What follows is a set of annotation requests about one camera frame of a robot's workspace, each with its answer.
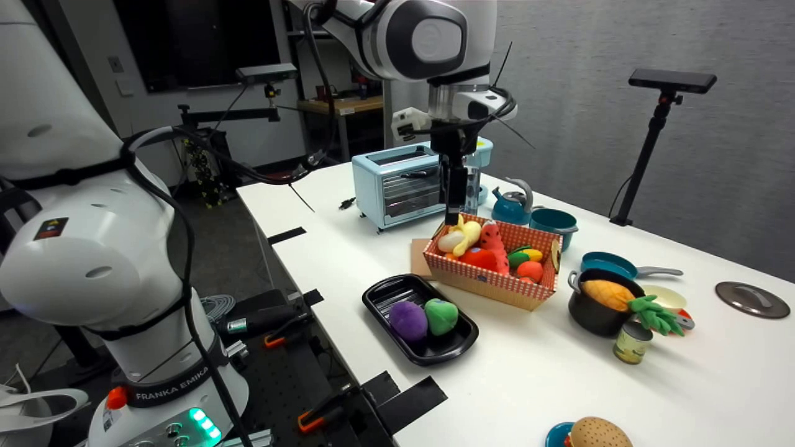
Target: plate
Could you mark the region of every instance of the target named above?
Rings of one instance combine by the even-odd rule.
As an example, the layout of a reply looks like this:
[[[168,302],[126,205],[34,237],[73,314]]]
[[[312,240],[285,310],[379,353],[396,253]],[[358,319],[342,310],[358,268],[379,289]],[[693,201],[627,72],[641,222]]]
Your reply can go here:
[[[419,344],[403,340],[389,325],[391,307],[404,304],[404,302],[414,302],[419,309],[424,309],[424,302],[432,302],[432,299],[446,302],[437,289],[432,289],[419,276],[384,278],[384,281],[369,287],[362,297],[364,309],[391,335],[391,340],[403,348],[403,353],[416,366],[434,366],[434,364],[455,360],[455,358],[463,355],[478,335],[475,320],[458,309],[457,325],[450,333],[444,333],[439,338],[426,335]]]
[[[668,310],[688,309],[688,302],[678,292],[661,289],[661,287],[645,287],[645,283],[641,283],[641,289],[644,289],[645,297],[656,297],[652,304],[657,304],[657,307],[663,307]]]

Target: shelf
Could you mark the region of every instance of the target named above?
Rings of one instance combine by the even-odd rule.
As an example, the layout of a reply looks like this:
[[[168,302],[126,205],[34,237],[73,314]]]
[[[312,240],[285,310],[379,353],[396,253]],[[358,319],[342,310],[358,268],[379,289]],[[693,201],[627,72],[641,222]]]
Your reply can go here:
[[[328,103],[303,99],[298,103],[298,110],[311,115],[328,115]],[[332,103],[332,110],[337,118],[376,113],[381,110],[381,98],[337,98]]]

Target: bread roll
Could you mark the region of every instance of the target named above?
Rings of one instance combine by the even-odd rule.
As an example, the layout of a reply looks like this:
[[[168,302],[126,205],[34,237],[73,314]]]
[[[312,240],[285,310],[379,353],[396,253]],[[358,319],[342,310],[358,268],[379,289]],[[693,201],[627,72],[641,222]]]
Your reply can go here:
[[[571,447],[631,447],[625,433],[601,418],[580,418],[569,433]]]

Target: woven basket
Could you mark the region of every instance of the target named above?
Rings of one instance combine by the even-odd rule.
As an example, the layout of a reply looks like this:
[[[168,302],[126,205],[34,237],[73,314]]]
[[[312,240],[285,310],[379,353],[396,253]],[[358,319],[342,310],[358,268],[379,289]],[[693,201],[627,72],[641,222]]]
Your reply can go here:
[[[485,225],[485,220],[472,214],[467,214],[463,220]],[[490,302],[534,310],[553,293],[555,256],[558,256],[562,240],[555,233],[544,233],[544,232],[502,225],[502,222],[499,222],[499,232],[507,252],[530,246],[544,253],[544,276],[538,283],[513,278],[513,276],[499,276],[493,272],[446,259],[444,253],[437,252],[437,245],[434,245],[439,237],[444,237],[444,225],[439,225],[437,233],[421,252],[426,268],[432,278],[446,287],[470,292]]]

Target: tripod stand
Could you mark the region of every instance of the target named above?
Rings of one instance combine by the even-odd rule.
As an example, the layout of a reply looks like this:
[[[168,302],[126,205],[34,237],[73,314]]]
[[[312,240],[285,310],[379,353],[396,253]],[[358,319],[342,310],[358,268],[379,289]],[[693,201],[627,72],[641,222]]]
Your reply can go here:
[[[661,98],[657,98],[656,110],[649,119],[649,135],[644,140],[644,149],[639,155],[636,170],[631,173],[624,201],[619,207],[619,214],[610,217],[610,225],[631,227],[627,211],[631,211],[636,194],[641,189],[641,181],[644,181],[645,168],[651,163],[656,140],[661,137],[661,132],[666,128],[671,106],[682,103],[681,93],[706,94],[716,83],[717,83],[716,76],[663,72],[663,69],[636,69],[627,78],[631,88],[661,91]]]

